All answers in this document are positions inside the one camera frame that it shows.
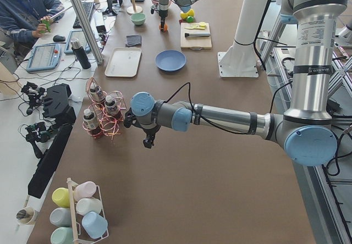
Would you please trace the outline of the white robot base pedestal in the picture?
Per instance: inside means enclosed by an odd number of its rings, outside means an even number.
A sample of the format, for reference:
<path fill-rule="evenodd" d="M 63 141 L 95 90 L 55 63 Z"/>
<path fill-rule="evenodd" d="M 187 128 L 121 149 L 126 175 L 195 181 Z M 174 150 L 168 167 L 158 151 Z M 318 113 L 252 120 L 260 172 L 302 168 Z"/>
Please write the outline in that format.
<path fill-rule="evenodd" d="M 221 77 L 258 77 L 252 45 L 260 26 L 265 0 L 244 0 L 232 46 L 218 53 Z"/>

